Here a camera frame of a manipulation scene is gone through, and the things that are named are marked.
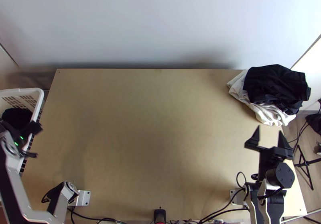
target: black clothing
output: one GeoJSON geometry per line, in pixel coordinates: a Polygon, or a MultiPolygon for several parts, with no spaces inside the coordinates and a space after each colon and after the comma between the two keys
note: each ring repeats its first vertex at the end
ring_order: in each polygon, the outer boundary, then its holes
{"type": "Polygon", "coordinates": [[[288,115],[296,114],[311,93],[304,73],[279,64],[250,68],[243,90],[248,92],[251,103],[275,104],[288,115]]]}

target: black cloth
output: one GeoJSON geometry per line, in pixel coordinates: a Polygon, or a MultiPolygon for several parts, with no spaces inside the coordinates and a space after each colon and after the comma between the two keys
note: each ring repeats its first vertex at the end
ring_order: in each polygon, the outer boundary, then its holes
{"type": "Polygon", "coordinates": [[[304,73],[279,64],[250,68],[243,90],[248,92],[251,103],[275,104],[288,115],[296,114],[311,93],[304,73]]]}
{"type": "Polygon", "coordinates": [[[33,113],[21,108],[7,109],[2,114],[2,119],[16,130],[22,130],[31,120],[33,113]]]}
{"type": "Polygon", "coordinates": [[[308,115],[305,120],[315,132],[321,135],[321,114],[308,115]]]}

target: metal bracket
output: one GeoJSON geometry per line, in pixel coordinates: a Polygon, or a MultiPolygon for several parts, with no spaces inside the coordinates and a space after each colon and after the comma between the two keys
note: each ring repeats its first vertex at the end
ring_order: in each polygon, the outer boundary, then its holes
{"type": "MultiPolygon", "coordinates": [[[[234,194],[240,189],[236,189],[236,190],[230,190],[230,199],[232,199],[232,197],[234,196],[234,194]]],[[[236,194],[236,196],[234,197],[233,201],[232,201],[232,205],[246,205],[246,203],[243,201],[244,200],[244,193],[242,191],[240,191],[239,193],[236,194]]]]}
{"type": "Polygon", "coordinates": [[[73,202],[69,203],[68,206],[87,206],[90,200],[90,191],[78,190],[79,196],[77,196],[73,202]]]}

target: white towel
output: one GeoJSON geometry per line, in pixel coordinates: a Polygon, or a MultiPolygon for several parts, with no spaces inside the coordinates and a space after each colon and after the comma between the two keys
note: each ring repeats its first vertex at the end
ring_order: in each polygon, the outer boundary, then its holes
{"type": "Polygon", "coordinates": [[[244,79],[247,70],[243,70],[239,75],[227,83],[230,88],[229,94],[237,100],[245,103],[251,110],[255,112],[256,118],[263,124],[272,126],[288,125],[289,122],[295,119],[294,115],[287,115],[282,112],[274,104],[253,104],[248,98],[248,92],[243,90],[244,79]]]}

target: white wall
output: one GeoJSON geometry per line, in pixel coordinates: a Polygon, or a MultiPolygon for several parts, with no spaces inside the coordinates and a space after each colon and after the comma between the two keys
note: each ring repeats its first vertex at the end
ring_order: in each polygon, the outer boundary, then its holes
{"type": "Polygon", "coordinates": [[[318,111],[321,98],[321,39],[306,52],[304,56],[291,68],[292,70],[305,73],[306,81],[311,88],[309,101],[304,101],[300,111],[318,111]]]}
{"type": "Polygon", "coordinates": [[[321,0],[0,0],[0,42],[22,67],[291,67],[321,32],[320,6],[321,0]]]}
{"type": "Polygon", "coordinates": [[[18,65],[0,46],[0,90],[16,88],[17,85],[13,75],[18,72],[20,72],[18,65]]]}

